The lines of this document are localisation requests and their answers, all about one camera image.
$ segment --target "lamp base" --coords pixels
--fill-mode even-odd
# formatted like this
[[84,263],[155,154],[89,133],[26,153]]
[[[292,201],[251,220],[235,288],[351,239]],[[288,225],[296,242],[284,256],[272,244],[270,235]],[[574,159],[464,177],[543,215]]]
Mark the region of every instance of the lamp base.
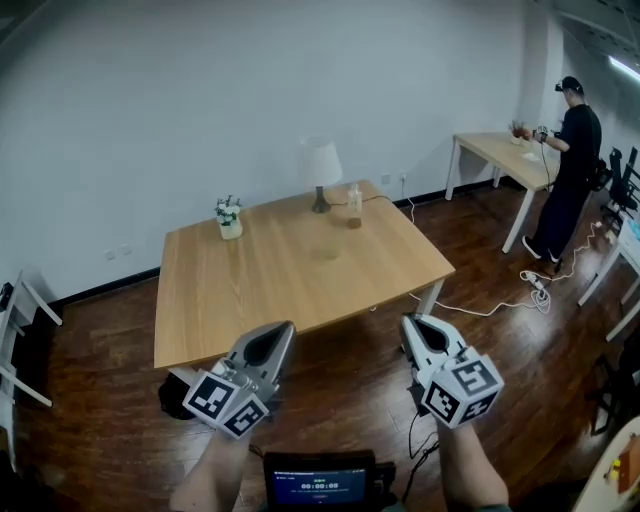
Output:
[[331,210],[331,205],[324,198],[323,187],[316,187],[316,202],[313,203],[311,211],[313,213],[327,213]]

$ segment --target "office chair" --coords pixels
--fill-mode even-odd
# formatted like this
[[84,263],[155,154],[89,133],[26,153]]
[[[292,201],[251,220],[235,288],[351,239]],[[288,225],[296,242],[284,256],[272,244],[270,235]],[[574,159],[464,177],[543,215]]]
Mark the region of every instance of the office chair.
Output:
[[611,201],[602,206],[601,211],[605,218],[610,217],[617,224],[618,230],[622,227],[623,213],[629,215],[629,211],[637,211],[638,202],[640,202],[640,199],[635,194],[636,191],[640,191],[640,187],[631,181],[633,176],[640,180],[640,174],[633,169],[637,154],[638,150],[633,148],[624,174],[620,170],[620,160],[622,159],[620,150],[613,148],[609,155],[611,171],[613,172],[611,189],[609,190]]

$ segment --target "black monitor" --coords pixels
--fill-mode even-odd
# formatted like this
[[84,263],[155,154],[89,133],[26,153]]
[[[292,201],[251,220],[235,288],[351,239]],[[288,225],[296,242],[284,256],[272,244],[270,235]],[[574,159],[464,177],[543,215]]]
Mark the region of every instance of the black monitor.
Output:
[[371,451],[267,453],[264,476],[269,511],[369,510],[374,473]]

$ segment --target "ceiling light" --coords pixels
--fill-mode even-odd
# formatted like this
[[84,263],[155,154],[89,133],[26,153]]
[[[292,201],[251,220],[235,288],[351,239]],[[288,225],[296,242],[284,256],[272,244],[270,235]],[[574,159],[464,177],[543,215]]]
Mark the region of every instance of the ceiling light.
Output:
[[629,75],[634,80],[640,82],[640,74],[636,73],[629,66],[625,66],[622,62],[614,59],[611,55],[609,55],[609,62],[611,62],[611,65],[617,70],[622,71],[624,74]]

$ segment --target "black cable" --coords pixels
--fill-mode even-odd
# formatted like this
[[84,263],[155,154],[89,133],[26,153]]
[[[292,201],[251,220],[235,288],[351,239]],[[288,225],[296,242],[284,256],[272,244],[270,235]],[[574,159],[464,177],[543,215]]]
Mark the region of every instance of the black cable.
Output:
[[427,439],[425,440],[425,442],[420,445],[420,448],[418,448],[415,451],[415,453],[412,452],[412,450],[411,450],[411,431],[413,430],[413,424],[418,419],[418,416],[420,416],[419,412],[417,412],[416,415],[413,417],[413,421],[411,421],[411,426],[409,427],[409,458],[411,460],[413,460],[413,459],[415,459],[417,457],[418,453],[420,453],[420,450],[422,450],[424,448],[424,445],[426,445],[429,442],[429,439],[431,439],[431,436],[435,435],[435,432],[431,432],[431,434],[429,434],[427,436]]
[[542,153],[542,161],[544,162],[544,169],[547,171],[547,192],[551,192],[551,174],[549,174],[549,168],[547,167],[547,159],[544,157],[544,146],[540,143],[540,152]]
[[[419,415],[420,413],[417,412],[416,415],[413,417],[413,420],[411,421],[411,426],[409,427],[409,457],[411,458],[411,460],[413,460],[420,453],[420,450],[422,450],[422,448],[429,442],[429,439],[431,439],[431,436],[435,435],[435,432],[431,432],[431,434],[427,436],[427,439],[425,440],[425,442],[420,445],[420,448],[418,448],[415,451],[415,453],[411,451],[411,431],[413,430],[413,424],[416,422]],[[440,444],[438,443],[438,441],[436,441],[431,445],[431,447],[422,451],[422,456],[418,459],[418,462],[416,462],[415,466],[413,466],[413,469],[411,470],[411,474],[409,475],[409,481],[407,482],[407,487],[405,488],[404,494],[402,495],[402,503],[407,501],[407,498],[409,497],[409,491],[411,491],[411,485],[413,484],[413,477],[415,476],[416,472],[418,471],[418,469],[420,469],[420,466],[422,466],[427,461],[427,459],[429,458],[429,455],[435,452],[439,447],[440,447]]]
[[253,453],[254,455],[257,455],[261,459],[264,459],[264,454],[262,453],[262,450],[260,448],[258,448],[255,444],[250,444],[249,445],[249,451],[251,453]]
[[422,466],[427,461],[429,455],[435,452],[439,447],[440,444],[438,443],[438,441],[436,441],[430,448],[427,448],[422,452],[422,457],[418,459],[418,462],[416,462],[416,465],[413,466],[411,474],[409,475],[407,487],[405,488],[404,494],[402,495],[402,503],[405,503],[407,501],[407,498],[409,497],[409,491],[411,490],[411,484],[413,484],[413,477],[415,476],[416,471],[418,471],[418,469],[420,469],[420,466]]

